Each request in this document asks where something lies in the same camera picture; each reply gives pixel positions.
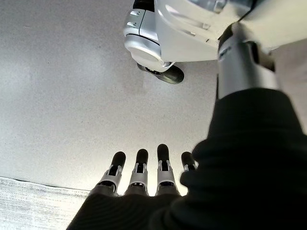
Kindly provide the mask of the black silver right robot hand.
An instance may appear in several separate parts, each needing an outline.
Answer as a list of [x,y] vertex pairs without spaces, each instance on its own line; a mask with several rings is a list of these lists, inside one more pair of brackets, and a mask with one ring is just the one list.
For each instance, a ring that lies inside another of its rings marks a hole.
[[180,196],[110,196],[99,183],[70,230],[304,230],[307,137],[270,55],[233,23],[220,37],[207,138],[189,154]]

